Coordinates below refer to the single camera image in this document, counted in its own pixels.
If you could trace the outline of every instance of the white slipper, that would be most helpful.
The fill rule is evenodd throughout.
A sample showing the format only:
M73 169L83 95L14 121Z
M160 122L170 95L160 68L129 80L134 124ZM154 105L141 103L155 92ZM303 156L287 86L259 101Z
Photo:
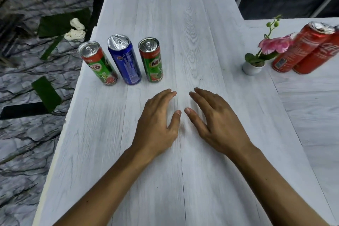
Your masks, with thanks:
M70 21L70 25L74 28L77 29L77 31L81 31L81 30L84 30L85 29L85 26L83 26L83 24L79 21L78 18L73 18L71 21Z
M74 29L71 29L70 32L66 33L64 35L65 39L70 40L81 40L85 37L86 32L84 31L76 31Z

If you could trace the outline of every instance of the hand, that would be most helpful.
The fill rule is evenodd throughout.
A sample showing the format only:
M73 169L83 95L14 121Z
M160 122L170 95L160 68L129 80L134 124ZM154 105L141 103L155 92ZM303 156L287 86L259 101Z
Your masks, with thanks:
M237 115L221 96L199 88L194 90L196 93L190 92L189 95L205 114L207 125L192 108L186 108L185 113L201 138L231 159L252 146Z
M168 103L176 94L167 89L145 104L131 148L141 152L148 161L171 147L178 137L181 111L175 111L168 127L166 119Z

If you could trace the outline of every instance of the silver can top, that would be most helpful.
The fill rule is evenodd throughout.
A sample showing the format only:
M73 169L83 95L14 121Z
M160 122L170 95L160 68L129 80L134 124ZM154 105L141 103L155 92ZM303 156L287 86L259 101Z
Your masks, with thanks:
M116 51L125 49L129 44L129 38L122 34L114 34L107 40L108 47Z
M325 35L330 35L335 32L335 28L331 25L328 25L323 22L309 22L308 26L315 30L316 32L325 34Z
M150 53L159 47L159 41L156 38L145 38L138 44L142 52Z
M83 57L91 57L92 55L95 55L100 48L100 45L96 41L88 41L82 43L79 48L78 52Z

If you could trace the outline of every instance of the white pot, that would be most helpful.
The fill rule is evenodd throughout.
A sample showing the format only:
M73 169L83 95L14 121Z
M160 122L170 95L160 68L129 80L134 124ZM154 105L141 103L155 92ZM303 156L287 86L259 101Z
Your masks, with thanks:
M251 65L249 62L244 62L242 65L242 70L247 75L256 75L260 73L261 69L264 68L265 64L262 67L256 67Z

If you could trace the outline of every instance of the stone patterned floor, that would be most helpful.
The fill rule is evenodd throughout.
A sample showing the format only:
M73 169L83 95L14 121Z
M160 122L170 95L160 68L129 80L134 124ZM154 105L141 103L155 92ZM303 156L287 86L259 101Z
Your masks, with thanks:
M8 0L0 14L23 13L36 31L41 16L92 8L93 0ZM24 40L12 55L19 66L0 68L0 111L40 102L31 83L46 76L63 103L52 114L0 121L0 225L31 226L78 79L81 42L63 40L48 61L39 57L52 38Z

